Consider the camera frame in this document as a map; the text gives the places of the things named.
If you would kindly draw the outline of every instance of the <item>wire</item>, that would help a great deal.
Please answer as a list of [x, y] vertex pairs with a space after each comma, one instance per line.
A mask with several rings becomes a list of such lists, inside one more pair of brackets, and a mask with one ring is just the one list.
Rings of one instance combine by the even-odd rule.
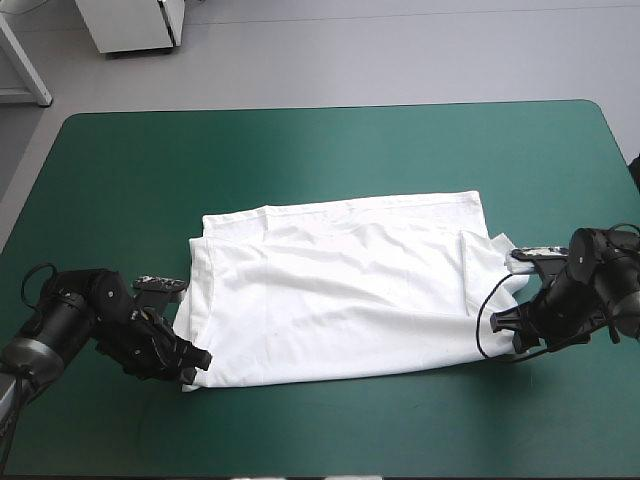
[[638, 236], [640, 236], [640, 227], [638, 227], [637, 225], [634, 225], [633, 223], [616, 223], [615, 225], [613, 225], [612, 227], [610, 227], [604, 234], [605, 238], [607, 239], [607, 241], [613, 245], [614, 248], [617, 248], [618, 250], [625, 252], [625, 253], [630, 253], [634, 256], [640, 256], [640, 252], [633, 250], [631, 248], [625, 248], [625, 247], [621, 247], [620, 245], [618, 245], [617, 243], [615, 243], [613, 240], [611, 240], [611, 237], [609, 235], [611, 235], [611, 232], [615, 232], [618, 231], [620, 229], [620, 227], [630, 227], [633, 230], [635, 230], [638, 233]]
[[49, 263], [49, 262], [39, 263], [38, 265], [33, 267], [31, 270], [29, 270], [24, 275], [24, 277], [22, 277], [22, 285], [20, 286], [20, 299], [22, 300], [22, 303], [24, 303], [27, 307], [29, 307], [31, 310], [36, 312], [40, 312], [40, 309], [38, 308], [37, 304], [29, 303], [29, 300], [27, 299], [27, 295], [24, 290], [25, 290], [25, 287], [27, 286], [27, 282], [29, 281], [29, 279], [34, 274], [36, 274], [37, 272], [45, 268], [51, 269], [51, 277], [49, 277], [49, 279], [55, 277], [58, 274], [58, 269], [53, 263]]
[[4, 13], [6, 15], [24, 15], [25, 13], [29, 13], [32, 12], [38, 8], [40, 8], [41, 6], [43, 6], [45, 3], [47, 3], [49, 0], [42, 0], [40, 3], [38, 3], [37, 5], [34, 5], [33, 7], [27, 8], [26, 10], [23, 10], [22, 12], [9, 12], [7, 10], [2, 10], [0, 9], [0, 13]]

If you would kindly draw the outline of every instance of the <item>white cabinet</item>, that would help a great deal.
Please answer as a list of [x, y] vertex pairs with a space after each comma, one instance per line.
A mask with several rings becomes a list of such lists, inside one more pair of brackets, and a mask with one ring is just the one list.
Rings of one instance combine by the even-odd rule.
[[76, 0], [101, 53], [180, 45], [184, 0]]

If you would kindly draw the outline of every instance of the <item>folded shirt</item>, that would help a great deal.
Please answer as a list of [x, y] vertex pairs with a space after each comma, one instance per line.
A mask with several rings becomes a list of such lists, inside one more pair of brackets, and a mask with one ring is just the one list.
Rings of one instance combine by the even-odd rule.
[[[480, 359], [478, 308], [508, 272], [477, 192], [400, 195], [203, 218], [174, 328], [213, 355], [193, 389], [404, 373]], [[527, 277], [496, 292], [482, 320], [515, 305]]]

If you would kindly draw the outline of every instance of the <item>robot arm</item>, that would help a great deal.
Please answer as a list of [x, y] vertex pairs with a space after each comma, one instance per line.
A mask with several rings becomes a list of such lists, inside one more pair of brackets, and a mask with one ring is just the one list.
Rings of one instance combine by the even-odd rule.
[[[24, 284], [42, 268], [51, 268], [52, 275], [37, 304], [29, 305]], [[22, 298], [34, 313], [0, 356], [0, 437], [11, 423], [5, 420], [12, 405], [40, 395], [92, 337], [99, 352], [141, 379], [190, 384], [196, 368], [208, 369], [211, 355], [178, 337], [162, 317], [168, 303], [179, 301], [186, 283], [141, 277], [134, 288], [138, 294], [132, 297], [120, 274], [105, 269], [57, 272], [43, 264], [27, 274]]]
[[[540, 345], [548, 351], [587, 343], [607, 326], [614, 343], [618, 332], [640, 337], [640, 230], [580, 228], [569, 248], [518, 249], [511, 257], [531, 262], [540, 291], [529, 301], [491, 316], [491, 328], [512, 330], [516, 353]], [[507, 265], [514, 265], [507, 259]], [[531, 273], [516, 271], [512, 273]]]

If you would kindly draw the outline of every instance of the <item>black cable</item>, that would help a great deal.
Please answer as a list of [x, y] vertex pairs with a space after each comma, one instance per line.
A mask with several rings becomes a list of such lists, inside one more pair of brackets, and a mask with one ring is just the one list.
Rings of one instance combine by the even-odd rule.
[[37, 272], [45, 268], [51, 269], [51, 276], [49, 277], [49, 279], [55, 277], [58, 274], [58, 269], [54, 264], [49, 262], [39, 263], [38, 265], [33, 267], [31, 270], [29, 270], [24, 277], [22, 277], [22, 285], [20, 285], [20, 299], [22, 300], [22, 303], [24, 303], [25, 306], [29, 307], [34, 312], [38, 313], [40, 318], [42, 318], [42, 312], [40, 311], [40, 308], [38, 308], [37, 303], [36, 304], [29, 303], [29, 300], [27, 299], [27, 294], [25, 293], [25, 287], [27, 286], [27, 282], [29, 281], [29, 279], [34, 274], [36, 274]]
[[613, 240], [611, 240], [611, 237], [609, 237], [609, 235], [611, 234], [611, 232], [615, 232], [616, 230], [619, 230], [620, 227], [630, 227], [633, 230], [635, 230], [638, 233], [638, 236], [640, 236], [640, 227], [638, 227], [638, 225], [634, 225], [633, 223], [616, 223], [615, 225], [613, 225], [612, 227], [610, 227], [604, 234], [605, 238], [607, 239], [607, 241], [613, 245], [614, 248], [617, 248], [618, 250], [625, 252], [625, 253], [630, 253], [634, 256], [640, 256], [640, 252], [636, 251], [636, 250], [632, 250], [630, 248], [625, 248], [625, 247], [621, 247], [620, 245], [616, 244]]

